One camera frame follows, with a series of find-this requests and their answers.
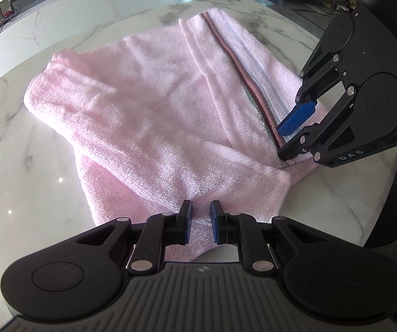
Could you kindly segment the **pink terry towel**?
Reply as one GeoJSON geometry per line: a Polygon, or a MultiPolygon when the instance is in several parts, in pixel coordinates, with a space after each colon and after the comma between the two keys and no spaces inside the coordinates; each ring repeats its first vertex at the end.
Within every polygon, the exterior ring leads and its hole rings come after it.
{"type": "Polygon", "coordinates": [[[86,53],[62,50],[26,89],[25,107],[74,149],[96,224],[193,204],[189,243],[166,257],[214,248],[210,203],[260,222],[315,169],[282,160],[277,128],[301,80],[217,8],[86,53]]]}

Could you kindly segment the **light blue stool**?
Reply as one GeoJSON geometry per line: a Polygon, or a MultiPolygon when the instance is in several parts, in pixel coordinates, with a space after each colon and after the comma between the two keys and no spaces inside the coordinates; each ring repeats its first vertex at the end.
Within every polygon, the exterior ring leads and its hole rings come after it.
{"type": "Polygon", "coordinates": [[[274,6],[274,4],[269,0],[253,0],[253,1],[258,2],[259,4],[268,8],[272,8],[274,6]]]}

